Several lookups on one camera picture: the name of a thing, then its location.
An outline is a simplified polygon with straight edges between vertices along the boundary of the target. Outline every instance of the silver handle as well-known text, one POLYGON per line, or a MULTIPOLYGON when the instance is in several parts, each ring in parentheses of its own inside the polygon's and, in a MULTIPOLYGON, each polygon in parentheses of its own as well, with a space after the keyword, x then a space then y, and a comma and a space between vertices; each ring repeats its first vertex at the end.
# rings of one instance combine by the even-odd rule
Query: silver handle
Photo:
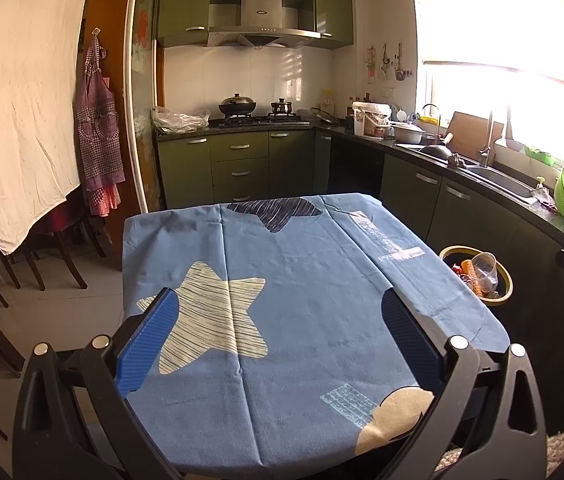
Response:
POLYGON ((416 173, 415 178, 420 179, 422 182, 427 182, 428 184, 437 184, 438 181, 434 178, 429 178, 428 176, 424 176, 421 173, 416 173))
POLYGON ((446 190, 450 194, 455 195, 458 198, 461 198, 462 200, 470 200, 471 199, 471 195, 467 195, 465 193, 460 193, 457 189, 453 189, 452 187, 446 186, 446 190))

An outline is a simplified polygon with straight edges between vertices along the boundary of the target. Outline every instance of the wooden cutting board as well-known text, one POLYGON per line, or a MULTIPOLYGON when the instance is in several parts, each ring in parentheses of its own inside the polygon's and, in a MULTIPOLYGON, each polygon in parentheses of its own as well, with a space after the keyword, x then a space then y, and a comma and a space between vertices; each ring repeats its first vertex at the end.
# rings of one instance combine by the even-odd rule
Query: wooden cutting board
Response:
MULTIPOLYGON (((448 124, 447 132, 453 134, 453 139, 448 148, 460 155, 467 156, 479 162, 479 151, 484 149, 487 137, 487 126, 489 120, 474 115, 454 112, 451 122, 448 124)), ((493 122, 493 134, 491 136, 491 152, 489 153, 489 165, 493 163, 495 149, 493 145, 502 136, 504 124, 493 122)))

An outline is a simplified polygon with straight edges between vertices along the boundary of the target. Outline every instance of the silver screw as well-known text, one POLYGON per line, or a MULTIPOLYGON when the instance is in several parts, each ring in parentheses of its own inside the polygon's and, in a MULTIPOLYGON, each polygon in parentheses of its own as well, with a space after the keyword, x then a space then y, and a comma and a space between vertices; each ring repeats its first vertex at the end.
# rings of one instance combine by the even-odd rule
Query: silver screw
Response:
POLYGON ((464 350, 469 346, 467 339, 461 335, 451 336, 450 343, 453 348, 457 348, 458 350, 464 350))
POLYGON ((98 350, 102 350, 108 346, 110 339, 107 335, 99 335, 91 341, 91 345, 98 350))
POLYGON ((524 357, 526 349, 520 343, 513 343, 511 345, 511 353, 516 357, 524 357))
POLYGON ((48 345, 46 343, 38 343, 33 349, 35 355, 44 355, 48 352, 48 345))

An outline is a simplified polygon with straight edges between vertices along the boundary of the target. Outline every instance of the white tile backsplash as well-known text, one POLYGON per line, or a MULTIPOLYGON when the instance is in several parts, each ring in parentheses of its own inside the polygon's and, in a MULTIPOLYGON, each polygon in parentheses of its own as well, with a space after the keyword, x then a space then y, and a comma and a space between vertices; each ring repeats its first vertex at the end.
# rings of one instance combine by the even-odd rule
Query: white tile backsplash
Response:
POLYGON ((283 97, 294 110, 316 106, 333 85, 333 51, 322 48, 174 46, 164 49, 164 105, 172 112, 217 105, 235 93, 257 102, 254 114, 266 115, 283 97))

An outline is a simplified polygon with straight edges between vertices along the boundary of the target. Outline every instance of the range hood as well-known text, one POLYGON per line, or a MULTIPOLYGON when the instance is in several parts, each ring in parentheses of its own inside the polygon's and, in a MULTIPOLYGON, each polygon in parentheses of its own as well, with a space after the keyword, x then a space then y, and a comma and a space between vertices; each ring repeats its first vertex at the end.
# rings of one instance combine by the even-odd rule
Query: range hood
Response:
POLYGON ((207 46, 241 44, 297 48, 320 38, 319 32, 296 27, 297 9, 282 7, 282 0, 242 0, 240 24, 212 25, 207 46))

